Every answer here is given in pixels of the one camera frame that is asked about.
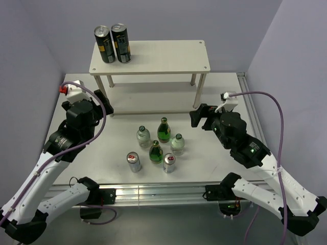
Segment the silver can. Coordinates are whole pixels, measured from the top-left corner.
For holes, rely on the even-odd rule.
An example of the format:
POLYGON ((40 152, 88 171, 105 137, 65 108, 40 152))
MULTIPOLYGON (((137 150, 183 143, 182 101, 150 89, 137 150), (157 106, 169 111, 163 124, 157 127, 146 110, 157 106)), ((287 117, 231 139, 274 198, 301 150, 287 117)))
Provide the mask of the silver can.
POLYGON ((127 162, 133 173, 136 173, 141 170, 141 162, 139 155, 136 152, 130 152, 127 154, 127 162))
POLYGON ((165 173, 170 174, 174 171, 176 157, 172 153, 167 153, 163 159, 163 170, 165 173))

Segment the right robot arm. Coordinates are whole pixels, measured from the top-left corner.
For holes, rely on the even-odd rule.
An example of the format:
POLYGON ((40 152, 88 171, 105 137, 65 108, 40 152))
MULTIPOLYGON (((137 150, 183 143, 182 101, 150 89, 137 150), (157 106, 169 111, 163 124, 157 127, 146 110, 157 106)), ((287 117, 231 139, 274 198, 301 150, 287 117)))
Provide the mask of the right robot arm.
POLYGON ((201 104, 190 112, 191 126, 206 121, 202 129, 213 131, 230 156, 247 170, 262 178, 272 191, 267 191, 240 175, 229 173, 215 187, 207 186, 209 201, 240 197, 263 207, 276 215, 295 235, 305 236, 319 222, 319 215, 326 211, 326 198, 307 191, 282 167, 271 151, 257 138, 247 133, 247 123, 237 112, 217 111, 217 106, 201 104))

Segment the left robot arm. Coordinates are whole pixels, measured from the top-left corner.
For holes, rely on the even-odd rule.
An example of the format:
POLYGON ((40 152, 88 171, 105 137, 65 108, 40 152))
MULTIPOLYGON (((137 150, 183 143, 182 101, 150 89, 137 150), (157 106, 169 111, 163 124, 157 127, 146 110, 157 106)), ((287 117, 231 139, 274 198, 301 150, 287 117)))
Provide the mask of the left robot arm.
POLYGON ((19 244, 35 242, 58 216, 79 204, 96 205, 101 201, 99 185, 89 177, 61 194, 44 197, 58 176, 76 156, 94 141, 95 127, 113 113, 108 98, 94 91, 95 98, 62 103, 66 119, 50 135, 33 171, 17 193, 1 208, 1 227, 19 244))

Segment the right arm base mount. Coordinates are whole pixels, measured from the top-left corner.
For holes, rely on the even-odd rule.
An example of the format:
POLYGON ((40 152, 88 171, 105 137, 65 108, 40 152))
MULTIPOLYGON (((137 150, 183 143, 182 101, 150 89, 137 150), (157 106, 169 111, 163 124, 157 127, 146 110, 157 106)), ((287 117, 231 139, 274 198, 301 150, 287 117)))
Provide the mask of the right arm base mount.
POLYGON ((208 202, 218 202, 223 218, 233 219, 241 213, 241 199, 223 185, 205 185, 202 197, 208 202))

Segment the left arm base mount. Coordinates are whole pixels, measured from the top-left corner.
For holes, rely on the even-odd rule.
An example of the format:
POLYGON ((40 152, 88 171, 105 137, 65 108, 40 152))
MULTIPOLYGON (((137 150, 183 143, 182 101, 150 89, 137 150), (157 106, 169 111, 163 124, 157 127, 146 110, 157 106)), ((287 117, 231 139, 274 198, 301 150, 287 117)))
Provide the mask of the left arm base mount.
POLYGON ((96 226, 113 222, 117 217, 117 211, 112 207, 105 206, 105 204, 114 204, 115 189, 110 188, 108 191, 101 191, 98 185, 86 186, 86 189, 89 191, 88 197, 78 204, 80 206, 81 221, 96 226), (91 219, 98 219, 101 216, 103 209, 112 211, 114 213, 113 217, 106 222, 92 222, 91 219))

